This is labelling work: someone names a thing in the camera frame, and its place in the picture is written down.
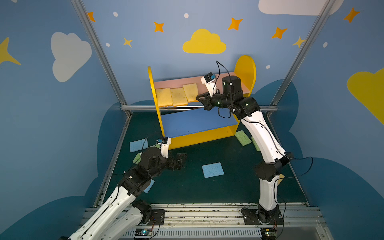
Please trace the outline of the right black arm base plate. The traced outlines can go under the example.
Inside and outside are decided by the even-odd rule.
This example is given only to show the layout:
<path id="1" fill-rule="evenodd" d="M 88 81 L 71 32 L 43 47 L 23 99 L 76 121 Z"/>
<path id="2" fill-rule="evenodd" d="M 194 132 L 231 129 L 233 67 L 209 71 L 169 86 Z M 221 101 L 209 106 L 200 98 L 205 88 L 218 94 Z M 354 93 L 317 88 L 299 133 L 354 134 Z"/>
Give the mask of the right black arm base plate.
<path id="1" fill-rule="evenodd" d="M 241 214 L 245 225 L 282 225 L 284 223 L 283 214 L 278 207 L 271 211 L 242 208 Z"/>

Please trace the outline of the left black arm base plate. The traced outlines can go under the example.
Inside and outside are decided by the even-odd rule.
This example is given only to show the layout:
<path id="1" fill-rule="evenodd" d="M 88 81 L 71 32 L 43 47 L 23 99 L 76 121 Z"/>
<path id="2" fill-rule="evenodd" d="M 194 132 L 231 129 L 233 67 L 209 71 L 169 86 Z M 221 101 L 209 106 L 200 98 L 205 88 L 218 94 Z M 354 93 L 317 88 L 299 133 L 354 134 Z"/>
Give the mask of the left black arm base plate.
<path id="1" fill-rule="evenodd" d="M 165 210 L 151 210 L 143 214 L 140 225 L 163 226 L 165 221 Z"/>

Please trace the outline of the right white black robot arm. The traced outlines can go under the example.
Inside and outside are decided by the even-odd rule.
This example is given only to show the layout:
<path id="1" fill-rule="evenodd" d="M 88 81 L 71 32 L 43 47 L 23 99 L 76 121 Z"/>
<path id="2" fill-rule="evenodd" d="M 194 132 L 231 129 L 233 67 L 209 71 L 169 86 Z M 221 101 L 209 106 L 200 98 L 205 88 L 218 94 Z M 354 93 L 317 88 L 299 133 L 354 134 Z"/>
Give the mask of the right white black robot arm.
<path id="1" fill-rule="evenodd" d="M 224 77 L 222 93 L 217 89 L 217 80 L 212 73 L 201 77 L 207 92 L 198 95 L 196 99 L 207 111 L 215 107 L 228 109 L 250 132 L 263 157 L 263 161 L 256 166 L 256 174 L 260 179 L 260 210 L 265 213 L 276 211 L 280 170 L 290 162 L 293 155 L 287 153 L 271 133 L 257 101 L 243 96 L 240 78 L 231 75 Z"/>

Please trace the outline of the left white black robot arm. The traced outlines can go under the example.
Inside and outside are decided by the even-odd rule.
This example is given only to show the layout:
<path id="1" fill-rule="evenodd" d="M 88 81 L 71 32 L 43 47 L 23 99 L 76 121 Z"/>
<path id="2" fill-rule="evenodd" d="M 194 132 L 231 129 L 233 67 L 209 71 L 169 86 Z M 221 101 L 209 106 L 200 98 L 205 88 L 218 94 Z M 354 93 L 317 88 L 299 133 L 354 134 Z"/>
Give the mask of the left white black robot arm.
<path id="1" fill-rule="evenodd" d="M 164 170 L 181 170 L 187 154 L 147 148 L 137 165 L 129 169 L 108 200 L 76 232 L 61 240 L 118 240 L 130 228 L 150 221 L 152 207 L 137 197 Z"/>

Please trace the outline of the blue sponge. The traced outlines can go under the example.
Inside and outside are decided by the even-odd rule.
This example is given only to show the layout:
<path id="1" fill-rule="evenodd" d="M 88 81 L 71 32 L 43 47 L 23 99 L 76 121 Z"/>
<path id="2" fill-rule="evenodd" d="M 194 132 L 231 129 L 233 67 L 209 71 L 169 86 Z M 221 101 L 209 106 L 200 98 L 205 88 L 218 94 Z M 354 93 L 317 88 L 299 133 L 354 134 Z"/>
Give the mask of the blue sponge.
<path id="1" fill-rule="evenodd" d="M 221 163 L 203 165 L 202 170 L 205 179 L 224 175 Z"/>
<path id="2" fill-rule="evenodd" d="M 147 194 L 150 191 L 150 189 L 152 188 L 152 186 L 154 185 L 154 183 L 155 183 L 155 181 L 151 180 L 150 185 L 146 189 L 144 189 L 143 192 Z"/>
<path id="3" fill-rule="evenodd" d="M 148 146 L 149 145 L 148 145 L 147 139 L 133 141 L 133 142 L 130 142 L 130 152 L 133 153 L 133 152 L 141 151 L 148 148 Z"/>

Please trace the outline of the yellow sponge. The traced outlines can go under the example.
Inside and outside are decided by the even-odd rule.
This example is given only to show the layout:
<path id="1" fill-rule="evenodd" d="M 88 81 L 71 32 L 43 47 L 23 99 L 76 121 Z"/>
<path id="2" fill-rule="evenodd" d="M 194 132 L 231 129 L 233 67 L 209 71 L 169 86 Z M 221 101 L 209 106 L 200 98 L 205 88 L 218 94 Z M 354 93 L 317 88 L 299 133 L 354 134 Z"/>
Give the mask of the yellow sponge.
<path id="1" fill-rule="evenodd" d="M 285 178 L 285 176 L 283 174 L 280 174 L 279 179 L 277 181 L 277 184 L 279 185 L 283 181 L 284 178 Z"/>
<path id="2" fill-rule="evenodd" d="M 169 107 L 173 105 L 173 99 L 170 88 L 156 89 L 157 103 L 161 107 Z"/>
<path id="3" fill-rule="evenodd" d="M 184 88 L 171 89 L 171 97 L 172 97 L 174 107 L 188 105 L 188 99 L 186 97 Z"/>
<path id="4" fill-rule="evenodd" d="M 198 86 L 196 83 L 183 85 L 183 89 L 188 103 L 197 102 L 196 97 L 199 95 Z"/>

